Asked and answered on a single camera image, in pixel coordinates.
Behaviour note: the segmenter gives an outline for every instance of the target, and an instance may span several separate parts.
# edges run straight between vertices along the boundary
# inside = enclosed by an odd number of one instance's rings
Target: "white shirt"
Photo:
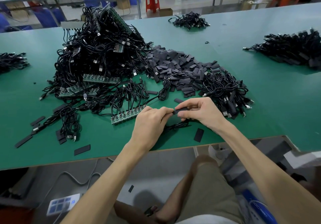
[[[215,215],[199,215],[175,224],[238,224],[230,219]]]

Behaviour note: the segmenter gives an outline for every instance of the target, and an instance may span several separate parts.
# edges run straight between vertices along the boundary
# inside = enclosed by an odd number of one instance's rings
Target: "white power strip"
[[[70,211],[75,206],[75,204],[78,202],[79,199],[80,199],[80,194],[74,194],[74,195],[66,196],[64,198],[59,198],[59,199],[50,201],[49,207],[47,210],[47,216],[61,213],[66,205],[69,205],[66,211]]]

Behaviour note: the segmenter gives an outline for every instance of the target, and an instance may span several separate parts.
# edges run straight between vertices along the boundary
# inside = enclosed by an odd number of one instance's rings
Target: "green table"
[[[167,49],[192,54],[201,62],[218,60],[248,86],[255,101],[245,118],[231,120],[249,139],[287,135],[301,151],[321,149],[319,127],[321,76],[305,67],[278,64],[260,54],[245,52],[245,46],[263,41],[269,33],[294,33],[314,27],[321,30],[321,4],[259,9],[204,15],[211,24],[203,30],[186,31],[167,22],[167,17],[131,20],[145,38]],[[80,112],[81,137],[59,145],[57,122],[47,127],[20,148],[14,145],[31,132],[30,122],[49,117],[62,104],[54,96],[38,98],[54,75],[57,49],[62,48],[62,28],[19,31],[0,34],[0,52],[27,52],[31,66],[22,71],[0,75],[0,169],[44,165],[117,155],[131,137],[134,120],[112,126],[110,117]],[[161,84],[147,79],[148,90],[159,91]],[[182,92],[170,92],[168,99],[153,101],[150,106],[175,107]],[[197,128],[205,130],[200,143],[193,140]],[[222,138],[193,122],[188,128],[163,136],[154,150],[191,147],[222,142]],[[74,156],[74,149],[91,144],[91,150]]]

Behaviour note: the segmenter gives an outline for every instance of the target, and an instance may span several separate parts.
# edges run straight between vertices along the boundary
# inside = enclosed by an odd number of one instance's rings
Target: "hand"
[[[228,122],[210,97],[191,98],[180,103],[175,107],[175,110],[183,107],[187,107],[189,111],[180,111],[177,114],[178,117],[181,117],[182,121],[185,121],[187,118],[199,120],[203,125],[217,134],[221,132],[226,122]]]
[[[136,117],[129,144],[147,153],[156,144],[167,120],[173,115],[173,111],[174,109],[167,107],[160,109],[145,107]]]

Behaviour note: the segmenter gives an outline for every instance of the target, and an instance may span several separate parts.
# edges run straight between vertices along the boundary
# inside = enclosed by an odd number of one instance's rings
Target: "khaki shorts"
[[[176,223],[204,214],[244,223],[234,189],[227,184],[219,168],[211,163],[205,163],[197,169]]]

